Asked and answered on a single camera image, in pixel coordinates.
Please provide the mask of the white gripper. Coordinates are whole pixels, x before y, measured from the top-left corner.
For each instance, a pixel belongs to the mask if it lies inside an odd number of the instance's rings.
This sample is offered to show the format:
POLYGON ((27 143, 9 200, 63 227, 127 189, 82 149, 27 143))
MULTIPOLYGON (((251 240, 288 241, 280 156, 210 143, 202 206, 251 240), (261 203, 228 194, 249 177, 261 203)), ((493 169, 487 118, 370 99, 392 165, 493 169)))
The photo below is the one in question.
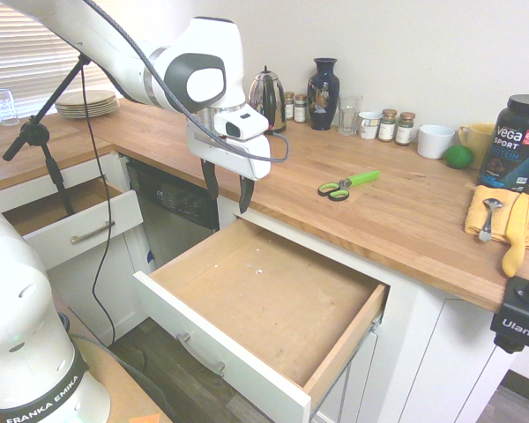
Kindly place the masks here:
MULTIPOLYGON (((187 146, 189 151, 201 158, 201 167, 208 193, 212 200, 219 196, 219 184, 215 174, 215 165, 224 167, 240 176, 241 195, 239 211, 244 214, 250 205, 254 192, 254 181, 267 176, 271 163, 265 160, 246 158, 239 153, 230 152, 225 147, 208 137, 192 121, 187 121, 187 146)), ((269 159, 271 148, 265 135, 258 135, 247 140, 226 137, 224 141, 234 148, 259 157, 269 159)))

